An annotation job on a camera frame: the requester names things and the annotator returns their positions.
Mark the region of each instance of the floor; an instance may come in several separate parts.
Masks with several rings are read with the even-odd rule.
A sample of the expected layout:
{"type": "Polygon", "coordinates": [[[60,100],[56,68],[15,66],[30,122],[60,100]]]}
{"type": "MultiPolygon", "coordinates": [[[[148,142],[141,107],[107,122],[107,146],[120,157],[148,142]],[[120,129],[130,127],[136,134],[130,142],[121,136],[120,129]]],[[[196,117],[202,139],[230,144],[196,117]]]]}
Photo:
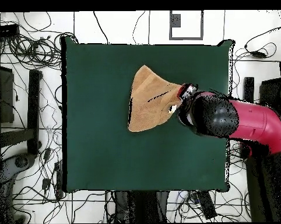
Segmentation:
{"type": "MultiPolygon", "coordinates": [[[[178,10],[173,11],[173,13],[180,13],[182,18],[185,15],[190,15],[190,13],[179,12],[178,10]]],[[[108,40],[111,44],[217,45],[223,39],[233,39],[236,41],[233,55],[233,96],[240,99],[243,95],[242,83],[245,77],[253,76],[255,78],[254,99],[257,102],[261,82],[280,76],[278,62],[281,61],[281,29],[257,37],[248,45],[248,49],[252,51],[260,49],[267,43],[275,43],[275,53],[274,45],[269,44],[265,47],[269,55],[274,53],[270,58],[256,59],[252,56],[237,56],[245,52],[243,47],[250,38],[281,26],[281,10],[205,10],[203,40],[169,40],[169,10],[96,12],[96,16],[107,38],[101,32],[93,12],[28,12],[25,14],[5,12],[0,15],[0,18],[2,25],[5,22],[20,23],[22,25],[20,33],[24,36],[30,35],[34,39],[40,39],[41,37],[46,39],[49,36],[48,40],[52,42],[59,32],[74,33],[80,43],[106,43],[108,40]]],[[[13,69],[14,88],[19,98],[19,101],[14,102],[14,106],[26,125],[27,93],[25,88],[28,87],[29,72],[19,63],[12,64],[15,62],[18,61],[10,53],[9,48],[5,49],[4,54],[1,55],[0,63],[2,66],[13,69]]],[[[56,152],[53,153],[50,161],[46,164],[46,172],[49,175],[54,168],[54,163],[61,160],[62,157],[62,151],[59,148],[62,138],[62,118],[58,108],[59,103],[54,99],[54,93],[61,85],[61,72],[58,69],[59,66],[41,69],[44,79],[41,81],[42,95],[40,96],[40,140],[43,143],[43,148],[47,143],[51,143],[50,147],[56,149],[56,152]]],[[[57,90],[57,100],[61,101],[61,88],[57,90]]],[[[0,132],[22,129],[20,117],[15,113],[15,121],[12,124],[1,124],[0,132]]],[[[9,148],[4,157],[10,157],[18,152],[25,151],[25,149],[25,142],[17,144],[9,148]]],[[[221,214],[220,216],[212,220],[206,220],[201,211],[196,208],[197,206],[193,205],[192,210],[190,210],[185,203],[186,191],[171,191],[167,206],[166,217],[168,221],[249,222],[249,199],[246,197],[244,200],[247,194],[245,164],[242,161],[235,162],[238,159],[235,156],[232,156],[231,159],[233,164],[230,166],[230,191],[225,193],[210,192],[216,212],[221,214]],[[179,211],[182,217],[180,214],[176,214],[179,205],[181,205],[179,211]]],[[[69,224],[71,221],[73,222],[74,217],[74,223],[106,223],[104,191],[77,191],[68,194],[61,201],[61,207],[48,201],[44,202],[42,196],[38,193],[44,195],[41,186],[42,178],[46,174],[44,170],[42,174],[40,173],[39,165],[40,162],[37,159],[31,169],[20,173],[13,189],[15,194],[14,207],[31,215],[30,219],[29,214],[26,214],[26,223],[29,221],[30,224],[44,222],[69,224]]],[[[53,190],[49,190],[45,197],[54,198],[53,190]]],[[[111,200],[107,205],[109,214],[112,214],[114,203],[111,200]]]]}

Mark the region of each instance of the grout line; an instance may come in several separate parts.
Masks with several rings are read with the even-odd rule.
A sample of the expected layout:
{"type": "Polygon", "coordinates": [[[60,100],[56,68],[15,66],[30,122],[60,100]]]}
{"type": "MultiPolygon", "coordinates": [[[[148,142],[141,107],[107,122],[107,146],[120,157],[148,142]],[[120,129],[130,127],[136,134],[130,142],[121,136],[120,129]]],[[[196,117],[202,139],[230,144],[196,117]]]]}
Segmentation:
{"type": "Polygon", "coordinates": [[[224,40],[224,27],[226,25],[226,10],[224,10],[224,14],[223,14],[223,37],[222,40],[224,40]]]}
{"type": "Polygon", "coordinates": [[[0,53],[0,54],[2,54],[2,55],[12,55],[13,53],[11,53],[11,52],[5,52],[5,53],[0,53]]]}
{"type": "Polygon", "coordinates": [[[0,134],[2,133],[2,123],[0,122],[0,134]]]}
{"type": "MultiPolygon", "coordinates": [[[[21,130],[25,130],[23,127],[0,127],[2,129],[21,129],[21,130]]],[[[62,131],[62,128],[39,128],[40,130],[60,130],[62,131]]]]}
{"type": "MultiPolygon", "coordinates": [[[[28,199],[28,198],[15,198],[14,200],[18,200],[18,201],[27,201],[27,200],[29,200],[29,201],[43,201],[44,199],[28,199]]],[[[72,202],[72,200],[71,199],[62,199],[62,200],[60,200],[60,202],[72,202]]],[[[79,199],[74,199],[73,200],[73,202],[106,202],[105,200],[83,200],[83,199],[81,199],[81,200],[79,200],[79,199]]],[[[176,202],[168,202],[167,204],[183,204],[183,203],[176,203],[176,202]]],[[[215,204],[216,206],[231,206],[231,207],[233,207],[233,206],[245,206],[244,204],[215,204]]]]}
{"type": "Polygon", "coordinates": [[[276,61],[276,60],[243,60],[243,59],[232,59],[233,61],[237,61],[237,62],[280,62],[280,61],[276,61]]]}
{"type": "Polygon", "coordinates": [[[73,12],[73,34],[75,36],[75,12],[73,12]]]}
{"type": "Polygon", "coordinates": [[[149,30],[148,30],[148,35],[147,35],[147,44],[150,44],[150,16],[151,16],[151,11],[149,10],[149,30]]]}

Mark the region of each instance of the black stand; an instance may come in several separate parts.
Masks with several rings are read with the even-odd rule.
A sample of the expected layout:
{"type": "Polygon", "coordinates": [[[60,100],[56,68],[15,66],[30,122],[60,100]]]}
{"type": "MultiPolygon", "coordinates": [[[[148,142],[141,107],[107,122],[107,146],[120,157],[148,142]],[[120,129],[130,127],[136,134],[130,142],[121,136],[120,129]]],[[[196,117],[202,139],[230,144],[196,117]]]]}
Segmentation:
{"type": "Polygon", "coordinates": [[[39,142],[39,88],[42,72],[31,70],[29,75],[27,129],[0,134],[0,149],[27,141],[27,153],[12,156],[5,160],[0,159],[0,223],[15,223],[11,208],[15,178],[20,172],[34,165],[34,160],[41,146],[39,142]]]}
{"type": "Polygon", "coordinates": [[[116,191],[114,223],[167,223],[169,191],[116,191]]]}

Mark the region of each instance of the cable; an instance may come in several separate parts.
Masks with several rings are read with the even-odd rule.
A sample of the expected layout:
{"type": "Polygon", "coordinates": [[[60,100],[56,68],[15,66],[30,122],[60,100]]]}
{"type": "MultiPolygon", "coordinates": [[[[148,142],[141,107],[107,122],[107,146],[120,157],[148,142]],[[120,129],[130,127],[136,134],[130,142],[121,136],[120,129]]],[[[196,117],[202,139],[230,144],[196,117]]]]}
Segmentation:
{"type": "Polygon", "coordinates": [[[29,26],[29,27],[31,27],[32,29],[34,29],[35,31],[34,32],[39,32],[39,31],[42,31],[42,30],[44,30],[44,29],[46,29],[46,28],[48,28],[48,27],[50,27],[51,26],[51,18],[50,18],[50,15],[48,14],[48,12],[46,12],[46,14],[47,14],[47,16],[49,17],[49,19],[50,19],[50,24],[48,25],[48,26],[46,26],[46,27],[43,27],[42,29],[35,29],[34,27],[32,27],[31,25],[29,25],[29,23],[27,22],[27,20],[26,20],[26,16],[24,15],[25,14],[25,12],[23,12],[23,18],[24,18],[24,21],[26,22],[26,24],[29,26]]]}
{"type": "Polygon", "coordinates": [[[24,86],[25,86],[25,91],[26,91],[27,95],[29,95],[29,93],[27,92],[27,87],[26,87],[26,84],[25,84],[25,82],[23,81],[23,79],[22,79],[21,75],[19,75],[18,70],[17,70],[17,69],[15,68],[15,66],[13,65],[12,60],[10,59],[10,57],[9,57],[8,55],[7,55],[7,57],[9,58],[9,60],[10,60],[10,62],[11,62],[11,64],[12,64],[12,66],[14,67],[14,70],[15,70],[15,71],[16,71],[16,73],[18,74],[18,76],[19,76],[20,80],[23,82],[23,84],[24,84],[24,86]]]}
{"type": "MultiPolygon", "coordinates": [[[[264,47],[267,46],[268,44],[265,44],[263,47],[261,47],[260,49],[258,49],[258,50],[255,51],[255,52],[259,52],[259,51],[261,51],[261,50],[264,50],[264,47]]],[[[237,63],[238,61],[240,61],[241,59],[243,59],[243,58],[245,58],[245,57],[247,57],[247,56],[250,55],[250,52],[243,52],[243,53],[241,53],[240,55],[237,55],[237,52],[240,51],[240,50],[243,50],[243,49],[244,49],[244,48],[238,49],[238,50],[235,52],[235,55],[237,56],[237,58],[235,59],[235,61],[234,61],[234,63],[233,63],[233,67],[234,67],[234,69],[235,69],[235,71],[236,71],[236,73],[237,73],[237,76],[238,76],[238,83],[236,83],[236,82],[234,81],[234,79],[233,79],[233,83],[236,84],[236,86],[233,87],[232,90],[236,89],[236,94],[237,94],[237,97],[238,97],[238,98],[239,98],[239,95],[238,95],[238,85],[239,85],[239,83],[240,83],[240,75],[239,75],[238,70],[237,70],[237,68],[236,68],[236,63],[237,63]]],[[[273,52],[273,54],[272,54],[271,56],[269,56],[269,57],[272,57],[273,55],[275,55],[275,53],[276,53],[276,49],[275,49],[275,51],[273,52]]]]}
{"type": "Polygon", "coordinates": [[[102,194],[96,194],[96,193],[89,194],[87,196],[86,200],[84,201],[84,203],[80,207],[78,207],[76,210],[74,210],[72,223],[74,223],[74,221],[75,221],[75,212],[78,211],[79,209],[81,209],[87,203],[87,200],[89,199],[89,197],[94,196],[94,195],[102,196],[102,195],[105,195],[105,193],[102,193],[102,194]]]}
{"type": "Polygon", "coordinates": [[[47,197],[43,196],[43,195],[40,193],[40,191],[42,191],[42,190],[40,190],[40,191],[38,192],[38,191],[36,191],[33,187],[28,186],[28,185],[25,186],[25,187],[23,187],[19,193],[15,194],[15,196],[12,198],[12,200],[14,200],[18,195],[21,195],[20,193],[21,193],[25,188],[29,188],[29,189],[33,190],[37,195],[39,195],[39,196],[41,196],[42,198],[46,199],[48,202],[53,202],[53,203],[58,202],[56,199],[48,199],[47,197]]]}
{"type": "Polygon", "coordinates": [[[65,203],[65,210],[66,210],[67,221],[68,221],[69,224],[71,224],[70,221],[69,221],[68,212],[67,212],[67,203],[65,203]]]}
{"type": "Polygon", "coordinates": [[[11,108],[13,108],[13,109],[17,112],[17,114],[18,114],[18,116],[19,116],[19,118],[20,118],[20,121],[22,122],[22,126],[23,126],[24,130],[26,131],[26,127],[24,126],[24,123],[23,123],[23,121],[22,121],[22,118],[21,118],[19,112],[17,111],[17,109],[16,109],[13,105],[9,104],[8,102],[6,102],[6,101],[4,101],[4,100],[0,100],[0,102],[4,102],[5,104],[11,106],[11,108]]]}
{"type": "MultiPolygon", "coordinates": [[[[241,205],[242,205],[242,201],[243,201],[243,195],[242,195],[242,193],[241,193],[241,191],[232,183],[232,182],[230,182],[229,181],[229,183],[232,185],[232,186],[234,186],[235,188],[236,188],[236,190],[240,193],[240,195],[241,195],[241,199],[240,199],[240,202],[241,202],[241,205]]],[[[242,212],[243,212],[243,206],[241,206],[241,213],[234,207],[234,206],[232,206],[238,213],[239,213],[239,215],[228,215],[228,216],[235,216],[235,217],[239,217],[239,216],[242,216],[242,212]]]]}
{"type": "Polygon", "coordinates": [[[29,215],[29,216],[30,216],[30,219],[28,220],[27,224],[30,224],[30,221],[31,221],[31,213],[26,212],[26,211],[21,211],[20,209],[16,209],[14,206],[12,206],[12,208],[13,208],[15,211],[19,211],[19,212],[21,212],[21,213],[25,213],[25,214],[29,215]]]}
{"type": "Polygon", "coordinates": [[[224,40],[224,30],[225,30],[225,27],[226,27],[226,10],[224,10],[224,13],[223,13],[223,35],[222,35],[222,40],[224,40]]]}
{"type": "Polygon", "coordinates": [[[62,85],[59,85],[59,86],[57,87],[57,89],[55,90],[55,92],[54,92],[54,99],[55,99],[55,101],[58,102],[59,104],[62,104],[62,102],[60,102],[60,101],[57,99],[57,91],[58,91],[58,89],[59,89],[61,86],[62,86],[62,85]]]}
{"type": "Polygon", "coordinates": [[[7,90],[6,92],[9,92],[9,91],[11,91],[11,90],[14,90],[15,91],[15,93],[16,93],[16,96],[15,96],[15,101],[16,102],[18,102],[19,101],[19,99],[18,99],[18,94],[17,94],[17,91],[16,91],[16,89],[9,89],[9,90],[7,90]]]}
{"type": "Polygon", "coordinates": [[[106,214],[106,221],[107,221],[107,223],[111,223],[112,220],[113,220],[112,215],[110,215],[110,214],[108,213],[108,208],[107,208],[108,203],[109,203],[109,202],[111,201],[111,199],[112,199],[112,197],[110,197],[110,199],[107,200],[107,195],[108,195],[109,192],[110,192],[110,193],[113,193],[112,191],[106,191],[106,190],[105,190],[105,193],[104,193],[104,197],[105,197],[104,214],[106,214]]]}
{"type": "Polygon", "coordinates": [[[4,154],[7,152],[7,150],[8,150],[9,148],[11,148],[12,146],[14,146],[14,145],[10,145],[9,147],[7,147],[7,148],[5,149],[5,151],[2,152],[2,156],[4,156],[4,154]]]}
{"type": "Polygon", "coordinates": [[[215,190],[215,192],[214,192],[214,208],[215,208],[215,205],[216,205],[216,193],[217,193],[217,191],[215,190]]]}
{"type": "Polygon", "coordinates": [[[235,161],[235,162],[230,162],[230,165],[235,165],[236,167],[239,167],[240,170],[237,171],[237,172],[235,172],[235,173],[230,174],[230,176],[235,175],[235,174],[239,173],[239,172],[242,171],[242,170],[246,170],[246,168],[244,168],[244,160],[241,158],[241,156],[238,156],[238,155],[233,154],[233,152],[236,152],[237,154],[240,155],[240,152],[239,152],[240,148],[235,148],[235,145],[240,145],[240,143],[234,143],[234,144],[233,144],[233,148],[230,149],[230,161],[232,161],[232,160],[235,159],[235,158],[240,158],[240,160],[237,160],[237,161],[235,161]],[[242,163],[242,167],[240,167],[240,166],[238,166],[238,165],[236,164],[236,163],[239,163],[239,162],[242,163]]]}
{"type": "MultiPolygon", "coordinates": [[[[59,214],[59,212],[61,211],[62,206],[63,206],[63,205],[60,205],[60,204],[59,204],[59,211],[58,211],[58,213],[57,213],[56,215],[59,214]]],[[[54,211],[52,212],[52,216],[51,216],[51,219],[48,221],[48,224],[50,224],[51,220],[54,218],[54,211]]]]}
{"type": "MultiPolygon", "coordinates": [[[[146,11],[144,10],[143,13],[138,17],[138,20],[139,20],[139,18],[141,18],[141,17],[143,16],[143,14],[144,14],[145,12],[146,12],[146,11]]],[[[136,25],[138,24],[138,20],[137,20],[136,23],[135,23],[134,31],[135,31],[136,25]]],[[[136,44],[136,41],[135,41],[135,39],[134,39],[134,31],[132,32],[132,38],[133,38],[133,40],[134,40],[134,43],[136,44]]]]}
{"type": "Polygon", "coordinates": [[[96,18],[96,20],[97,20],[97,24],[98,24],[98,26],[99,26],[101,32],[103,33],[103,35],[104,35],[105,38],[106,38],[107,44],[109,44],[108,39],[107,39],[107,37],[106,37],[106,34],[103,32],[103,30],[102,30],[102,28],[101,28],[101,26],[100,26],[100,23],[99,23],[98,18],[97,18],[96,14],[95,14],[95,11],[93,11],[93,14],[94,14],[94,16],[95,16],[95,18],[96,18]]]}
{"type": "Polygon", "coordinates": [[[46,223],[50,223],[51,222],[51,220],[53,220],[58,214],[59,214],[59,212],[61,211],[61,209],[63,208],[63,206],[64,206],[64,204],[65,204],[65,202],[60,206],[60,205],[58,205],[58,206],[55,206],[55,208],[44,218],[44,220],[43,220],[43,224],[46,224],[46,223]],[[53,216],[52,215],[52,217],[51,217],[51,219],[50,220],[48,220],[48,221],[45,221],[48,217],[49,217],[49,215],[51,214],[51,213],[54,213],[54,211],[57,209],[57,208],[59,208],[59,211],[58,211],[58,213],[56,213],[55,214],[55,216],[53,216]]]}
{"type": "Polygon", "coordinates": [[[194,218],[199,218],[200,221],[203,222],[203,220],[202,220],[202,218],[201,218],[201,216],[203,216],[202,212],[201,212],[200,214],[198,214],[198,213],[195,211],[195,209],[194,209],[194,208],[190,205],[190,203],[189,203],[189,201],[191,201],[190,192],[187,191],[188,194],[187,194],[186,198],[183,198],[183,197],[181,196],[181,192],[183,192],[183,191],[179,191],[179,192],[178,192],[178,196],[177,196],[177,198],[176,198],[176,204],[178,203],[177,200],[178,200],[179,197],[181,197],[181,198],[183,199],[183,201],[182,201],[181,204],[179,204],[179,206],[177,207],[177,209],[172,210],[173,212],[175,211],[174,223],[175,223],[175,219],[176,219],[177,213],[179,213],[179,215],[180,215],[180,217],[181,217],[181,221],[180,221],[181,223],[182,223],[182,220],[184,220],[183,222],[185,222],[186,219],[194,219],[194,218]],[[185,205],[188,207],[187,211],[184,211],[184,206],[185,206],[185,205]],[[190,217],[188,217],[188,214],[189,214],[189,210],[190,210],[190,209],[195,212],[195,214],[196,214],[195,216],[190,216],[190,217]]]}
{"type": "Polygon", "coordinates": [[[248,212],[248,208],[247,208],[247,204],[246,204],[246,197],[248,196],[248,192],[245,194],[244,196],[244,208],[246,211],[246,214],[248,215],[248,217],[251,219],[250,213],[248,212]]]}
{"type": "Polygon", "coordinates": [[[222,207],[222,206],[244,206],[243,204],[230,204],[230,202],[231,201],[234,201],[234,200],[240,200],[240,201],[244,201],[244,199],[241,199],[241,198],[233,198],[233,199],[230,199],[230,200],[228,200],[228,201],[226,201],[224,204],[216,204],[216,205],[219,205],[219,206],[217,206],[215,209],[219,209],[220,207],[222,207]]]}
{"type": "MultiPolygon", "coordinates": [[[[23,26],[20,25],[20,27],[29,33],[23,26]]],[[[40,38],[39,40],[36,40],[32,37],[28,38],[22,34],[18,34],[14,38],[4,38],[3,44],[1,44],[2,42],[0,41],[0,47],[3,47],[3,51],[0,51],[0,57],[4,54],[5,47],[9,47],[11,53],[18,60],[18,62],[13,63],[10,61],[8,64],[21,64],[26,69],[29,68],[25,67],[25,65],[30,65],[31,62],[34,63],[34,65],[38,68],[50,67],[56,69],[55,67],[60,67],[61,50],[57,47],[57,41],[59,40],[61,45],[61,37],[68,36],[71,37],[74,42],[78,43],[77,38],[70,32],[61,33],[50,30],[46,32],[58,33],[54,39],[54,42],[50,40],[51,36],[48,36],[47,38],[40,38]]]]}
{"type": "Polygon", "coordinates": [[[162,212],[162,209],[161,209],[161,206],[160,206],[160,202],[159,202],[157,196],[156,196],[156,199],[157,199],[157,202],[158,202],[158,206],[159,206],[159,210],[160,210],[160,213],[161,213],[163,222],[167,222],[167,221],[170,222],[170,221],[167,219],[167,217],[164,215],[164,213],[162,212]]]}
{"type": "Polygon", "coordinates": [[[248,44],[251,40],[253,40],[253,39],[255,39],[255,38],[259,37],[259,36],[262,36],[262,35],[264,35],[264,34],[266,34],[266,33],[269,33],[269,32],[272,32],[272,31],[278,30],[278,29],[281,29],[281,27],[276,27],[276,28],[274,28],[274,29],[270,29],[270,30],[268,30],[268,31],[266,31],[266,32],[264,32],[264,33],[262,33],[262,34],[259,34],[259,35],[255,36],[255,37],[251,38],[250,40],[248,40],[248,41],[246,42],[246,44],[245,44],[245,46],[244,46],[244,49],[246,49],[246,51],[247,51],[248,53],[250,53],[251,55],[253,55],[253,56],[255,56],[255,57],[259,57],[259,58],[270,58],[270,57],[272,57],[274,54],[271,55],[271,56],[268,56],[268,55],[266,55],[266,54],[264,54],[264,53],[262,53],[262,52],[259,52],[259,50],[257,50],[257,51],[248,51],[248,50],[247,50],[247,44],[248,44]]]}
{"type": "MultiPolygon", "coordinates": [[[[40,191],[39,191],[39,192],[36,192],[36,195],[35,195],[32,199],[34,199],[38,194],[40,194],[40,191]]],[[[22,209],[22,208],[23,208],[25,205],[27,205],[29,202],[30,202],[30,200],[28,200],[26,204],[24,204],[23,206],[21,206],[19,209],[16,209],[16,210],[17,210],[17,211],[20,211],[20,209],[22,209]]]]}
{"type": "Polygon", "coordinates": [[[233,218],[230,218],[230,217],[228,217],[228,216],[224,216],[224,215],[221,215],[221,214],[218,214],[218,215],[219,215],[219,216],[222,216],[222,222],[223,222],[223,218],[227,218],[227,219],[231,220],[232,222],[239,222],[238,220],[233,219],[233,218]]]}

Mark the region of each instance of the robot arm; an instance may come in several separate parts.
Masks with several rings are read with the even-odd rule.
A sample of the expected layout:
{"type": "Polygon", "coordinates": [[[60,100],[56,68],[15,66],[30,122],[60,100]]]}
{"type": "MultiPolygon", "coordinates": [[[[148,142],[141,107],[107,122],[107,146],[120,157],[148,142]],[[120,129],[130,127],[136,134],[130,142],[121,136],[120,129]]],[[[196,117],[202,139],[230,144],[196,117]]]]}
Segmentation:
{"type": "Polygon", "coordinates": [[[266,221],[281,221],[281,116],[269,107],[201,92],[194,85],[184,85],[178,97],[182,105],[177,113],[184,125],[201,135],[249,144],[247,165],[258,162],[262,174],[262,214],[266,221]]]}
{"type": "Polygon", "coordinates": [[[179,97],[181,122],[198,133],[258,142],[269,155],[281,152],[281,117],[269,107],[200,92],[194,85],[183,86],[179,97]]]}

